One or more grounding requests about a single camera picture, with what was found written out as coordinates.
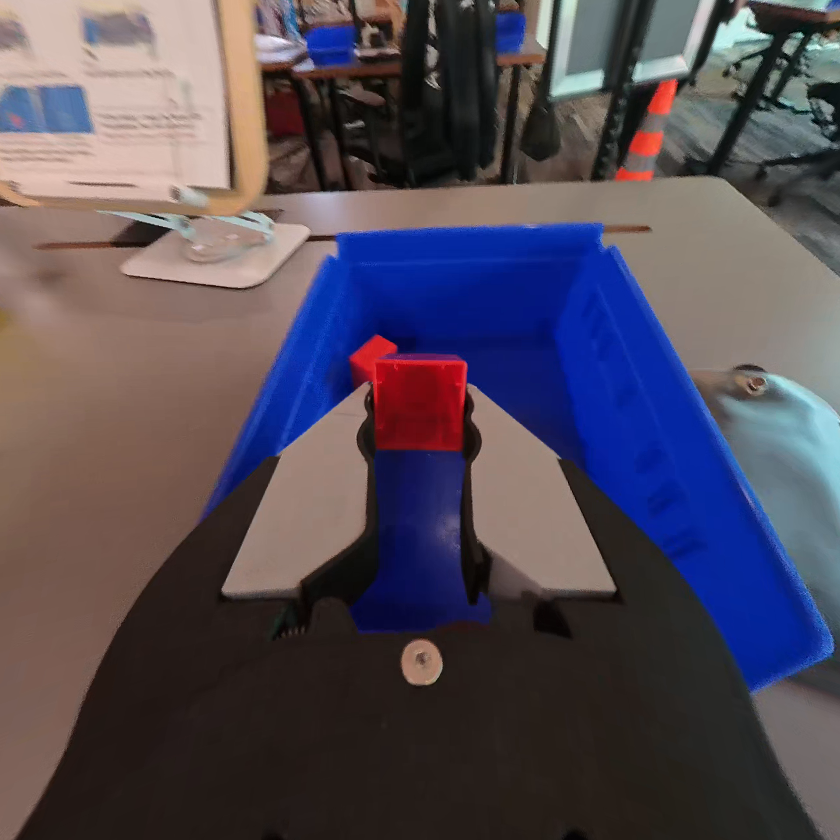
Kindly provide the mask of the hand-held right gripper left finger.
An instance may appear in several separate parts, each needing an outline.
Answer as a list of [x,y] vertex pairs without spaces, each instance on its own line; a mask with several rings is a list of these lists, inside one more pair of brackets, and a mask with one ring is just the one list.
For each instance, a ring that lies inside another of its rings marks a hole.
[[377,572],[371,386],[280,453],[222,586],[229,600],[356,600]]

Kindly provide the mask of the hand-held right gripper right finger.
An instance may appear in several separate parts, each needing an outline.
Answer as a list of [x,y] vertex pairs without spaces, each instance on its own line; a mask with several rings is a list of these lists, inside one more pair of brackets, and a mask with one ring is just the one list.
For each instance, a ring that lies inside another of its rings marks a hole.
[[561,458],[473,385],[464,457],[461,565],[471,602],[616,593]]

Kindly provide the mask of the blue plastic bin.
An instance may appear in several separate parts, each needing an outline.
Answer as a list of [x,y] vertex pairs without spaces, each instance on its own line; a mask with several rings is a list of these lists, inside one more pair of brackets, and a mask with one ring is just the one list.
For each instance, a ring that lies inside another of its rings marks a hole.
[[685,366],[601,224],[337,234],[203,512],[350,394],[378,333],[456,354],[468,383],[569,458],[699,596],[751,690],[833,639]]

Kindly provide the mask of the red one-stud plastic brick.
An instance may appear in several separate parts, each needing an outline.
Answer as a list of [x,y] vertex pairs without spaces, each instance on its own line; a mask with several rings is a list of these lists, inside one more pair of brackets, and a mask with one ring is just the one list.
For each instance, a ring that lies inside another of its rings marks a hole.
[[464,443],[467,363],[453,354],[391,353],[374,362],[378,450],[459,452]]

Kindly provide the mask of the red wooden cube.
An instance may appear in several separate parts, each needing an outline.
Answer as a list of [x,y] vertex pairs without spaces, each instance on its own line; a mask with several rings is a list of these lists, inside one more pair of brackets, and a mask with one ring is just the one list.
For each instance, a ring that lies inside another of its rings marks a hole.
[[357,350],[349,356],[350,376],[353,389],[362,387],[374,380],[375,362],[389,354],[396,354],[396,343],[380,334],[367,339]]

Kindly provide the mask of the white stand base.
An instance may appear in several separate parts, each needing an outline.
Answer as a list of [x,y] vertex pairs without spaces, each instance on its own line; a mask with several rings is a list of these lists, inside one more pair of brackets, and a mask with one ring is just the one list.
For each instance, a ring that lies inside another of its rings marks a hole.
[[172,230],[121,265],[127,277],[246,290],[271,278],[310,238],[299,224],[272,223],[266,234],[220,219],[193,222],[195,237]]

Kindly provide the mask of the black hanging bag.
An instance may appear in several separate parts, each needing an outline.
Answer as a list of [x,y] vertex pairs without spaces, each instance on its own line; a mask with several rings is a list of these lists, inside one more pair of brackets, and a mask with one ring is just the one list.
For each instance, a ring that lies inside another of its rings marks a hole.
[[544,163],[561,150],[560,124],[552,103],[536,97],[522,127],[521,153],[536,163]]

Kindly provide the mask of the orange traffic cone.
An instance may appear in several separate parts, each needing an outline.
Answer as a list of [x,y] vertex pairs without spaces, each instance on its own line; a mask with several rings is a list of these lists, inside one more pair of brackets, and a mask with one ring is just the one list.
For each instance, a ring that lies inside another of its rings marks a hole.
[[617,168],[616,182],[650,182],[654,178],[678,87],[676,79],[664,80],[650,95]]

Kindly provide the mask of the instruction sheet on stand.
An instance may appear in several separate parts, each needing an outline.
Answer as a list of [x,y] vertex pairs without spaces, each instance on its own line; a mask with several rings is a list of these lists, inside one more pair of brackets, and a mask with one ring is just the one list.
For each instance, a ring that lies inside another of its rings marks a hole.
[[233,184],[227,190],[173,187],[171,199],[119,196],[27,196],[2,181],[2,205],[79,208],[109,213],[234,216],[253,206],[266,182],[268,153],[265,118],[255,48],[253,2],[218,1],[224,46],[227,116]]

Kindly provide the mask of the hanging black jackets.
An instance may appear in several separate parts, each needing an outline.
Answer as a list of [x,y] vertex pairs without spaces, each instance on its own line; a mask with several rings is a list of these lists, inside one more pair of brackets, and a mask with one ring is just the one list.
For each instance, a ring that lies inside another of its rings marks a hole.
[[404,183],[473,182],[498,134],[498,2],[410,1],[402,31]]

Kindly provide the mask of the printed instruction sheet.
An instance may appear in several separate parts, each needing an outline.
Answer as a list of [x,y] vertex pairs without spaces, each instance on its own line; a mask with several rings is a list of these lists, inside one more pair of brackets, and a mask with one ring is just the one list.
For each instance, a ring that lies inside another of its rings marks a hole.
[[233,184],[217,2],[1,2],[2,181],[172,198]]

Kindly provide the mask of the wooden table with black legs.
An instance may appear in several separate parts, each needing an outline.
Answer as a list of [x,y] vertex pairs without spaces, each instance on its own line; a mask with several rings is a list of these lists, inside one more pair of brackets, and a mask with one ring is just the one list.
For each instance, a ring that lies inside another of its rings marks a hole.
[[[517,153],[515,151],[515,136],[518,119],[518,105],[520,99],[520,83],[525,69],[540,66],[545,61],[546,48],[541,47],[535,35],[526,35],[519,50],[500,53],[497,56],[497,66],[501,69],[511,69],[511,76],[507,95],[507,109],[503,126],[503,141],[500,157],[500,173],[498,182],[511,185],[517,181]],[[316,176],[318,190],[330,192],[340,190],[341,186],[331,185],[324,169],[319,137],[314,129],[312,111],[305,88],[307,82],[323,81],[328,86],[329,101],[332,106],[338,104],[338,80],[362,79],[391,79],[400,75],[402,63],[399,59],[376,62],[361,62],[352,59],[342,65],[315,66],[310,59],[297,61],[272,61],[259,63],[265,81],[277,79],[290,83],[298,100],[298,106],[304,127],[304,135],[310,152],[310,160]]]

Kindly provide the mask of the dark table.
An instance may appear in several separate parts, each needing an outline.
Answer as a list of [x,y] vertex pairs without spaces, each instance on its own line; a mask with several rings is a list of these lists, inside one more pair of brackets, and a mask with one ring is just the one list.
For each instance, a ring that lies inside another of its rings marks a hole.
[[838,1],[751,1],[746,5],[752,12],[759,30],[771,37],[770,44],[764,50],[761,62],[753,72],[713,154],[709,161],[701,165],[700,173],[703,175],[717,176],[727,166],[741,133],[765,97],[771,73],[781,60],[787,41],[794,35],[800,36],[800,43],[794,49],[793,57],[778,79],[771,96],[772,100],[781,94],[788,80],[792,78],[793,71],[811,40],[818,35],[838,30]]

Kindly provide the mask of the grey framed panel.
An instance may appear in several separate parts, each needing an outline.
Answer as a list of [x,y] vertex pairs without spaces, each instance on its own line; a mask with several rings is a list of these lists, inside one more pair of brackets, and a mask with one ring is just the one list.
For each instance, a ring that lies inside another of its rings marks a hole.
[[711,34],[714,1],[541,2],[537,40],[550,102],[687,78]]

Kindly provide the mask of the black office chair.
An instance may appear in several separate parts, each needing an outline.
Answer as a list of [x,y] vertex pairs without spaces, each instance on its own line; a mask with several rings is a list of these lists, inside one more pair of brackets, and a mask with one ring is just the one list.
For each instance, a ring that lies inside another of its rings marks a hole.
[[798,176],[773,189],[766,200],[767,207],[781,205],[792,187],[801,182],[827,182],[839,172],[839,82],[811,84],[806,90],[806,98],[812,122],[829,145],[815,152],[788,154],[762,161],[755,175],[756,181],[765,179],[772,169],[794,168],[800,171]]

